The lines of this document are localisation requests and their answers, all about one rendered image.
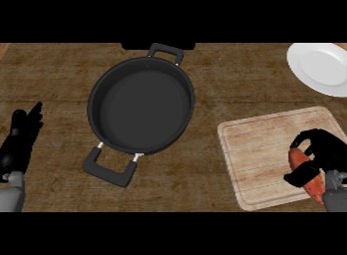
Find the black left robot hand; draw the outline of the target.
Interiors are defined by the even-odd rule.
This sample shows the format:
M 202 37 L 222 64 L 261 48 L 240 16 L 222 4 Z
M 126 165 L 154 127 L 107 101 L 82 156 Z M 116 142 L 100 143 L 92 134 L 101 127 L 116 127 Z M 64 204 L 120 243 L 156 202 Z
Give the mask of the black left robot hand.
M 11 115 L 10 132 L 0 147 L 0 182 L 7 182 L 5 174 L 26 172 L 32 147 L 42 127 L 42 103 L 38 102 L 30 112 L 15 110 Z

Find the orange sweet potato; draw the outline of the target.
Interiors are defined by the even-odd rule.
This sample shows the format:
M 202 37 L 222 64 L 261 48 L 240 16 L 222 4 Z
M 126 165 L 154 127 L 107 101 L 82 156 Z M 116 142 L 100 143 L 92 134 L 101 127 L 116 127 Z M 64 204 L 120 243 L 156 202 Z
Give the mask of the orange sweet potato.
M 298 165 L 305 161 L 310 161 L 310 157 L 304 154 L 299 148 L 293 147 L 288 151 L 288 163 L 289 163 L 290 169 L 295 169 Z M 310 198 L 319 204 L 323 204 L 322 194 L 324 192 L 324 184 L 323 184 L 323 178 L 320 174 L 317 174 L 314 178 L 302 185 L 302 188 Z

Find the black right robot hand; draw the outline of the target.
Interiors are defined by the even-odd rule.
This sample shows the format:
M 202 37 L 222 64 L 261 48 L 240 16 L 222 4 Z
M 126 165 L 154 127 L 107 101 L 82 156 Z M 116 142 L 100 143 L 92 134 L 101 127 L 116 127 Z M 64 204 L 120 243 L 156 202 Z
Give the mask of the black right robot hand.
M 347 144 L 324 129 L 313 128 L 304 130 L 295 137 L 289 149 L 299 148 L 310 157 L 290 172 L 283 175 L 283 180 L 295 187 L 314 178 L 320 172 L 336 170 L 347 173 Z

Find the white round plate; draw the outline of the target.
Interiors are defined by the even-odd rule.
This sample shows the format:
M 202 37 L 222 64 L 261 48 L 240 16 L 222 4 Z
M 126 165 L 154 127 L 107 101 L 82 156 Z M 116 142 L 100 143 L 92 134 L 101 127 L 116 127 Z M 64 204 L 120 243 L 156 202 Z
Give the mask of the white round plate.
M 347 98 L 347 43 L 293 43 L 286 50 L 286 64 L 311 90 Z

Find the pale wooden cutting board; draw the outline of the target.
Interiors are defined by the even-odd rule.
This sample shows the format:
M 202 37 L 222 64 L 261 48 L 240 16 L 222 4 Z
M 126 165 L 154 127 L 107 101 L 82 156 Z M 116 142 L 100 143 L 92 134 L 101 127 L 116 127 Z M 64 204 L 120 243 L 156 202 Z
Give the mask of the pale wooden cutting board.
M 290 171 L 288 150 L 292 140 L 313 128 L 327 130 L 347 143 L 347 135 L 323 107 L 246 118 L 217 126 L 234 198 L 242 210 L 254 211 L 308 198 L 304 189 L 285 182 L 283 174 Z

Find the black two-handled pot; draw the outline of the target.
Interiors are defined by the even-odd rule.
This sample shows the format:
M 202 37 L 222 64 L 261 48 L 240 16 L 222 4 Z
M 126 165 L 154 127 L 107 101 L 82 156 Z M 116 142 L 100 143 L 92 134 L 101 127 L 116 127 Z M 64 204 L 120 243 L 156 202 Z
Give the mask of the black two-handled pot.
M 181 59 L 181 49 L 153 43 L 143 57 L 107 69 L 89 93 L 86 116 L 98 144 L 82 169 L 119 187 L 129 185 L 138 161 L 112 171 L 97 165 L 101 148 L 135 157 L 154 154 L 174 144 L 190 121 L 194 96 Z

